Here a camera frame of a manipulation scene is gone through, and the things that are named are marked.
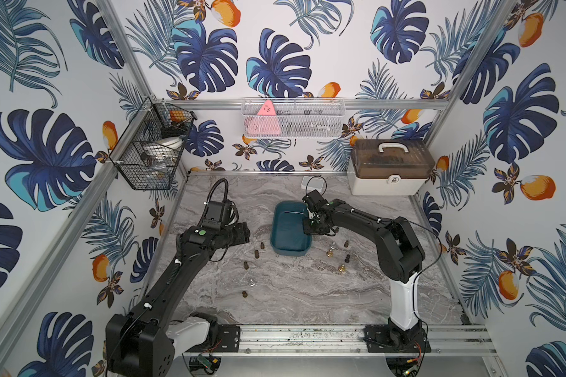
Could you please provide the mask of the teal plastic storage box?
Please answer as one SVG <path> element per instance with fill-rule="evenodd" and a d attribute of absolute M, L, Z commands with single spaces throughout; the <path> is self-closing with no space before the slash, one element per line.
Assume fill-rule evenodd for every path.
<path fill-rule="evenodd" d="M 300 257 L 311 248 L 312 236 L 303 231 L 308 209 L 303 202 L 282 201 L 275 207 L 270 245 L 276 254 Z"/>

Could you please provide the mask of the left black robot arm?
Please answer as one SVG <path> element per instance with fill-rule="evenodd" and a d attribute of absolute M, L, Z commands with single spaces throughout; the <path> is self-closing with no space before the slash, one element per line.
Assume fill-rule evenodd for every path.
<path fill-rule="evenodd" d="M 176 253 L 154 286 L 127 315 L 114 315 L 105 328 L 106 368 L 123 376 L 165 376 L 177 351 L 168 328 L 182 297 L 219 249 L 246 244 L 245 222 L 221 229 L 197 226 L 176 238 Z"/>

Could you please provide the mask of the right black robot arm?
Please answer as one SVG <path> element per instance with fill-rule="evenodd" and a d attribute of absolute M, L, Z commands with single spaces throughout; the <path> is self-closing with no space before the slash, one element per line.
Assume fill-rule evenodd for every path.
<path fill-rule="evenodd" d="M 358 210 L 340 199 L 327 201 L 316 191 L 303 198 L 308 216 L 303 231 L 310 236 L 334 236 L 334 229 L 352 231 L 371 241 L 380 269 L 390 282 L 389 324 L 398 331 L 416 331 L 422 325 L 418 313 L 417 283 L 425 251 L 410 221 L 382 218 Z"/>

